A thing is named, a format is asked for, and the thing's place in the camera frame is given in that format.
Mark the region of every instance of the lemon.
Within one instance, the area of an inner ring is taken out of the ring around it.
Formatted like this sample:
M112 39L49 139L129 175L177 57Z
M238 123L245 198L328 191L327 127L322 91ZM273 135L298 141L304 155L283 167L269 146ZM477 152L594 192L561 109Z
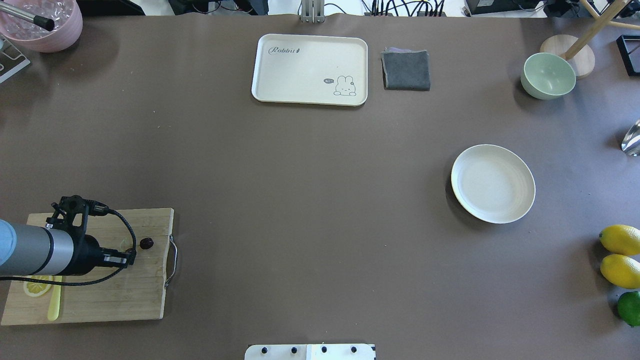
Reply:
M640 288L640 263L620 254L611 254L602 259L600 272L613 285L625 289Z
M640 291L631 291L620 295L618 315L631 326L640 325Z
M53 281L53 276L51 275L29 275L25 277L29 277L30 279ZM51 284L40 284L39 282L25 281L23 287L25 294L30 297L38 297L49 291L49 289L51 289Z
M640 230L628 225L612 225L600 233L600 242L609 251L622 255L640 254Z

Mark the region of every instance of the round wooden base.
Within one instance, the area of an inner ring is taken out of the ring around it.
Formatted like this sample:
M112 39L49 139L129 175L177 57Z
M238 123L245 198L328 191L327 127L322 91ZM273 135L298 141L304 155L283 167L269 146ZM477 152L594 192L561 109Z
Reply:
M577 40L577 37L571 35L556 35L546 39L545 42L542 43L540 52L562 56ZM582 79L593 71L593 68L596 66L596 57L593 54L593 50L591 50L588 45L585 45L582 50L572 59L567 60L567 62L573 67L575 77Z

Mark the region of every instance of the green lime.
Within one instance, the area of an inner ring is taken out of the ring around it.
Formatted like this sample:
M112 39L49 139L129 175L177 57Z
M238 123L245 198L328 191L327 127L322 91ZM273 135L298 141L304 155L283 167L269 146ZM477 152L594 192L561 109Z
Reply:
M630 291L620 295L618 314L627 324L640 325L640 291Z

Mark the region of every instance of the green bowl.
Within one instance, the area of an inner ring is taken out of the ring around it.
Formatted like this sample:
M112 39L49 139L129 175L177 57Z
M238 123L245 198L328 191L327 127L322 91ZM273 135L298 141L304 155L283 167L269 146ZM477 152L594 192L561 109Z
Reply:
M537 99L557 99L573 90L575 72L560 56L537 53L524 62L520 82L524 90Z

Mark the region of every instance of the wooden cutting board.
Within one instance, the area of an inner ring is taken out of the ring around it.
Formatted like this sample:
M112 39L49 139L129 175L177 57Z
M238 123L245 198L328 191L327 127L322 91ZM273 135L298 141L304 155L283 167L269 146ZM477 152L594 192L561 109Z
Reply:
M173 230L173 209L118 211L127 219L138 239L138 254L132 266L99 284L63 286L60 315L53 322L47 320L53 291L50 289L40 297L29 297L24 293L22 281L12 281L0 324L162 319L169 235ZM27 224L44 226L45 219L49 216L51 213L31 214ZM87 234L98 239L101 247L119 251L131 247L131 235L114 215L89 217ZM141 250L140 240L147 237L154 240L154 246L148 250ZM91 281L100 279L114 270L115 268L94 268L84 276L68 276L63 277L63 280Z

